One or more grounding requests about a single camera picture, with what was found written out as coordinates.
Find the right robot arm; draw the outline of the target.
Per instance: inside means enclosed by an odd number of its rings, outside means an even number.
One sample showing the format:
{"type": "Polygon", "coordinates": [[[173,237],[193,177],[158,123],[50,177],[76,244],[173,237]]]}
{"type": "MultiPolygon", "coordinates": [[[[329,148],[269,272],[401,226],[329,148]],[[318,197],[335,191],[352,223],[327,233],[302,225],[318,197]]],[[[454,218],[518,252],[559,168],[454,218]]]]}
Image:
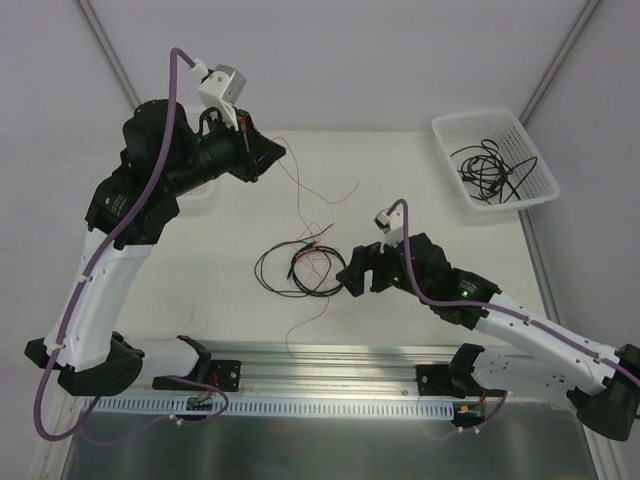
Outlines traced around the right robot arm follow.
{"type": "Polygon", "coordinates": [[[396,246],[357,246],[336,276],[354,297],[366,290],[409,293],[441,320],[497,338],[523,352],[512,358],[462,344],[429,386],[458,398],[512,392],[564,408],[595,433],[629,439],[639,410],[639,349],[614,348],[538,316],[498,285],[453,267],[425,234],[396,246]]]}

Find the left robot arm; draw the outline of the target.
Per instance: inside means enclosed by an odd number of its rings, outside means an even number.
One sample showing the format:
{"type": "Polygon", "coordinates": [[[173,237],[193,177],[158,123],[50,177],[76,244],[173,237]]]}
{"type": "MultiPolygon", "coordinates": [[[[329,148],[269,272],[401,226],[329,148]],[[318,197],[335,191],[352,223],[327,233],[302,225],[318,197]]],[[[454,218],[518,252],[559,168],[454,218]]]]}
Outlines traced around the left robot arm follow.
{"type": "Polygon", "coordinates": [[[224,174],[256,182],[286,150],[259,133],[244,110],[237,112],[237,130],[216,120],[209,121],[210,132],[202,133],[191,129],[183,106],[177,105],[158,182],[131,222],[121,227],[156,167],[168,106],[166,99],[145,102],[123,125],[121,163],[98,185],[85,217],[82,291],[72,314],[59,321],[66,329],[64,339],[51,332],[25,347],[38,367],[51,364],[58,371],[59,385],[73,396],[115,396],[138,381],[156,390],[199,389],[219,374],[207,349],[187,335],[135,341],[115,332],[115,323],[137,271],[178,216],[179,197],[224,174]]]}

